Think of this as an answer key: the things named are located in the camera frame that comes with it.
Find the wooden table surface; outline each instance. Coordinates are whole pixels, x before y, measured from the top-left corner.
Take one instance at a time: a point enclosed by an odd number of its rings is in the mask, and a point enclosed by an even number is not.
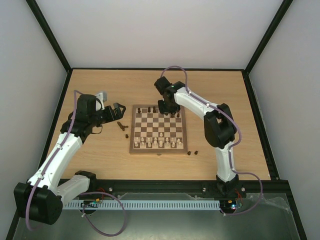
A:
[[[188,149],[191,154],[140,155],[129,154],[132,107],[136,104],[157,104],[161,99],[154,87],[161,71],[156,70],[74,70],[64,98],[50,151],[57,142],[62,124],[73,110],[73,90],[95,95],[107,92],[105,105],[118,102],[126,106],[120,122],[128,125],[122,131],[117,122],[103,125],[101,134],[90,135],[74,155],[63,178],[71,178],[75,172],[85,170],[95,173],[98,179],[118,180],[215,180],[217,161],[215,150],[204,134],[203,121],[186,111]],[[182,71],[167,71],[171,83],[184,82]],[[252,172],[262,180],[269,180],[269,172],[255,125],[253,113],[240,71],[189,71],[189,88],[213,103],[229,105],[233,118],[242,132],[242,142],[234,148],[235,167],[239,172]],[[240,175],[241,180],[255,180]]]

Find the purple cable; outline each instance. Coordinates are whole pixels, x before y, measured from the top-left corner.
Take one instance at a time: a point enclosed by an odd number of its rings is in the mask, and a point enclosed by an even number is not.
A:
[[[75,118],[76,118],[76,110],[77,110],[77,93],[79,94],[83,94],[82,92],[79,92],[77,90],[74,90],[73,91],[73,98],[74,98],[74,101],[73,101],[73,113],[72,113],[72,120],[71,120],[71,123],[70,123],[70,127],[64,137],[64,139],[62,140],[62,142],[60,143],[60,146],[62,147],[65,142],[67,141],[68,137],[69,137],[69,134],[71,132],[71,129],[75,123]],[[51,162],[54,160],[55,156],[57,155],[57,153],[59,152],[60,148],[57,148],[54,153],[52,154],[52,156],[50,157],[50,159],[48,160],[48,162],[46,163],[46,165],[44,166],[42,172],[41,172],[41,175],[45,175],[49,165],[51,164]],[[31,201],[32,201],[32,198],[35,194],[35,191],[37,189],[37,186],[39,185],[40,181],[42,179],[39,177],[38,180],[35,182],[32,190],[31,190],[31,193],[29,195],[29,198],[28,198],[28,202],[26,204],[26,210],[25,210],[25,224],[26,224],[26,227],[29,229],[29,231],[34,231],[36,229],[38,229],[41,225],[38,225],[37,227],[31,227],[30,225],[30,219],[29,219],[29,216],[30,216],[30,206],[31,206]]]
[[[192,92],[189,90],[188,88],[188,74],[187,74],[187,71],[182,68],[181,66],[169,66],[167,67],[166,69],[164,69],[161,73],[161,76],[162,77],[165,73],[165,71],[167,71],[168,69],[171,69],[171,68],[178,68],[178,69],[181,69],[183,72],[184,72],[184,75],[185,75],[185,90],[186,92],[189,94],[189,96],[191,96],[192,98],[194,98],[195,100],[199,101],[200,103],[204,104],[204,105],[207,105],[208,107],[216,110],[218,113],[222,114],[223,116],[225,116],[233,125],[234,127],[236,128],[238,134],[239,134],[239,139],[237,142],[235,142],[234,144],[231,144],[228,148],[228,157],[229,157],[229,165],[230,165],[230,168],[232,170],[232,172],[234,172],[235,174],[239,174],[239,175],[252,175],[254,177],[256,177],[256,179],[259,181],[259,184],[260,184],[260,195],[259,195],[259,198],[258,200],[256,201],[256,203],[250,207],[249,209],[245,210],[245,211],[242,211],[242,212],[237,212],[237,213],[225,213],[222,209],[220,210],[224,216],[235,216],[235,215],[241,215],[241,214],[245,214],[247,212],[250,212],[252,209],[254,209],[258,203],[261,201],[262,199],[262,196],[263,196],[263,186],[262,186],[262,182],[261,182],[261,179],[254,173],[251,173],[251,172],[239,172],[239,171],[236,171],[234,166],[232,165],[232,156],[231,156],[231,148],[233,148],[234,146],[237,146],[241,140],[242,140],[242,134],[241,134],[241,131],[240,131],[240,128],[239,126],[236,124],[236,122],[228,115],[226,114],[224,111],[220,110],[219,108],[213,106],[210,104],[210,102],[205,102],[203,101],[202,99],[198,98],[197,96],[193,95]]]
[[[85,205],[82,209],[82,213],[83,213],[83,217],[85,217],[85,219],[88,221],[88,223],[90,224],[90,226],[99,234],[103,235],[103,236],[106,236],[106,237],[115,237],[115,236],[118,236],[119,234],[121,234],[125,229],[126,229],[126,226],[127,226],[127,222],[128,222],[128,216],[127,216],[127,212],[125,210],[125,207],[124,205],[121,203],[121,201],[113,196],[112,194],[109,194],[109,193],[106,193],[106,192],[101,192],[101,191],[93,191],[93,192],[83,192],[81,193],[80,195],[91,195],[91,194],[103,194],[103,195],[106,195],[106,196],[109,196],[111,197],[112,199],[116,200],[121,208],[122,208],[122,211],[123,211],[123,215],[124,215],[124,220],[123,220],[123,225],[121,227],[121,229],[117,232],[117,233],[114,233],[114,234],[108,234],[108,233],[105,233],[103,231],[100,231],[98,228],[96,228],[93,223],[89,220],[89,218],[87,217],[87,215],[85,214],[85,208],[87,207],[87,205]]]

